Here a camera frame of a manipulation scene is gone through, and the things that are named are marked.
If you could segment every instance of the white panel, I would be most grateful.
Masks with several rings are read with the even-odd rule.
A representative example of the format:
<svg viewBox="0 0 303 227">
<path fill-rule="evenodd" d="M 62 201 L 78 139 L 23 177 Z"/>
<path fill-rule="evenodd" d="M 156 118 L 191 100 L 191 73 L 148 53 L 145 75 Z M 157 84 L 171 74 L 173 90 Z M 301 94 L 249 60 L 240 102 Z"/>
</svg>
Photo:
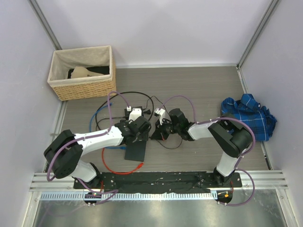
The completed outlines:
<svg viewBox="0 0 303 227">
<path fill-rule="evenodd" d="M 46 83 L 51 42 L 26 0 L 0 3 L 0 226 L 19 226 L 60 102 Z"/>
<path fill-rule="evenodd" d="M 273 167 L 283 170 L 303 224 L 302 11 L 301 0 L 281 1 L 242 71 L 249 92 L 278 120 L 266 148 Z"/>
<path fill-rule="evenodd" d="M 270 0 L 38 0 L 63 49 L 117 65 L 238 63 Z"/>
</svg>

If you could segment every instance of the gray wood surface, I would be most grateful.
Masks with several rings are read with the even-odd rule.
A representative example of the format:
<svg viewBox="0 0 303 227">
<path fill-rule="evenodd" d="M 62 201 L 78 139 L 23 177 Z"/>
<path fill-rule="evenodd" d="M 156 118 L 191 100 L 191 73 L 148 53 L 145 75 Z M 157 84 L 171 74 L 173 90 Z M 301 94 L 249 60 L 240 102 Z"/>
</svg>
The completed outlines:
<svg viewBox="0 0 303 227">
<path fill-rule="evenodd" d="M 189 97 L 196 107 L 197 120 L 204 121 L 220 115 L 220 104 L 227 98 L 240 99 L 243 90 L 235 67 L 199 67 L 199 68 L 148 68 L 148 69 L 117 69 L 117 90 L 140 91 L 149 96 L 156 96 L 159 100 L 175 95 Z M 132 106 L 146 106 L 147 98 L 139 94 L 126 94 Z M 71 100 L 68 102 L 62 130 L 71 129 L 73 133 L 89 131 L 89 121 L 98 107 L 105 102 L 105 97 Z M 153 98 L 155 108 L 160 103 Z M 126 107 L 122 98 L 113 99 L 112 113 L 114 117 L 123 116 Z M 168 110 L 180 108 L 185 116 L 193 121 L 193 111 L 190 103 L 181 97 L 170 100 L 166 105 Z M 108 110 L 102 110 L 98 119 L 108 117 Z M 151 123 L 154 131 L 156 117 Z M 109 126 L 109 121 L 102 121 L 101 128 Z M 176 147 L 180 143 L 178 135 L 170 135 L 169 139 L 162 142 L 167 147 Z M 114 171 L 127 172 L 139 164 L 134 161 L 124 160 L 124 150 L 106 149 L 105 160 Z M 213 170 L 218 164 L 222 149 L 213 138 L 196 141 L 183 141 L 178 149 L 168 150 L 158 142 L 147 142 L 144 166 L 140 171 L 196 171 Z M 101 150 L 96 150 L 85 155 L 82 160 L 94 163 L 100 171 L 106 171 Z M 257 143 L 240 163 L 239 167 L 246 170 L 267 170 L 260 143 Z"/>
</svg>

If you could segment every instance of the basket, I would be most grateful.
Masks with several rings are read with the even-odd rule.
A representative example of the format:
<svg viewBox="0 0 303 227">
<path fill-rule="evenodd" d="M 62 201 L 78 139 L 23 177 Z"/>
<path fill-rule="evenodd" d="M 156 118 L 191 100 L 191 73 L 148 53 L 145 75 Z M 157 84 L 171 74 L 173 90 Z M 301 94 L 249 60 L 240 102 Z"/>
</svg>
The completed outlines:
<svg viewBox="0 0 303 227">
<path fill-rule="evenodd" d="M 76 66 L 109 66 L 109 74 L 68 79 L 68 71 Z M 116 66 L 111 46 L 54 51 L 47 82 L 61 101 L 107 96 L 116 90 Z"/>
</svg>

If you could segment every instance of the plaid blanket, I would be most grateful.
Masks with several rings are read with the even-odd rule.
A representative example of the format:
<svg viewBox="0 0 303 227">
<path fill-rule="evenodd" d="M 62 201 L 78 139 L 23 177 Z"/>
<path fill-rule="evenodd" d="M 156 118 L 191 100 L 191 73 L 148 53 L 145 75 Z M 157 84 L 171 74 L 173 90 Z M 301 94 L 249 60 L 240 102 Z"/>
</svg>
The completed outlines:
<svg viewBox="0 0 303 227">
<path fill-rule="evenodd" d="M 227 98 L 221 103 L 222 114 L 231 113 L 238 120 L 246 123 L 254 132 L 256 140 L 268 141 L 273 135 L 276 119 L 266 106 L 260 108 L 252 94 L 244 94 L 241 100 Z"/>
</svg>

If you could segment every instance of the gray floor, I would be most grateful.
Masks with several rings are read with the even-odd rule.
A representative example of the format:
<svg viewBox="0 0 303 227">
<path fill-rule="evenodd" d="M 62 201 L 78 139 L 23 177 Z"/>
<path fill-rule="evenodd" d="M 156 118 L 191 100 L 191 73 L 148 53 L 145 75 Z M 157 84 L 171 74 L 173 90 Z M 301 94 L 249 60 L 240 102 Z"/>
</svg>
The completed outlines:
<svg viewBox="0 0 303 227">
<path fill-rule="evenodd" d="M 243 202 L 250 194 L 251 190 L 235 191 L 232 203 Z M 275 190 L 256 190 L 254 198 L 240 207 L 217 205 L 214 200 L 114 201 L 96 207 L 83 207 L 83 204 L 82 201 L 41 201 L 33 226 L 287 226 Z"/>
<path fill-rule="evenodd" d="M 117 69 L 116 84 L 120 92 L 140 91 L 150 96 L 155 95 L 161 101 L 175 95 L 186 95 L 196 106 L 198 121 L 218 117 L 220 103 L 225 98 L 240 99 L 243 94 L 235 67 Z M 132 106 L 146 106 L 147 98 L 142 95 L 125 96 Z M 99 97 L 69 101 L 62 130 L 71 129 L 73 133 L 88 132 L 91 116 L 105 100 L 105 97 Z M 119 97 L 113 102 L 113 116 L 123 116 L 125 103 Z M 159 107 L 160 103 L 156 99 L 154 103 L 155 108 Z M 187 100 L 175 98 L 169 101 L 166 107 L 168 110 L 180 108 L 186 117 L 193 121 L 192 108 Z M 108 117 L 107 110 L 102 110 L 98 114 L 99 119 L 104 117 Z M 101 125 L 102 129 L 105 129 L 109 126 L 109 122 L 103 121 Z M 175 147 L 179 143 L 178 135 L 170 135 L 164 142 L 167 147 Z M 107 164 L 115 171 L 130 171 L 138 165 L 138 162 L 124 160 L 122 150 L 107 149 L 105 152 Z M 212 138 L 193 142 L 184 141 L 175 150 L 165 149 L 156 141 L 150 140 L 147 143 L 144 166 L 140 171 L 213 170 L 221 155 L 221 148 Z M 83 160 L 94 163 L 100 171 L 106 170 L 102 164 L 101 150 L 85 155 Z M 268 169 L 259 143 L 242 160 L 239 167 L 246 170 Z"/>
</svg>

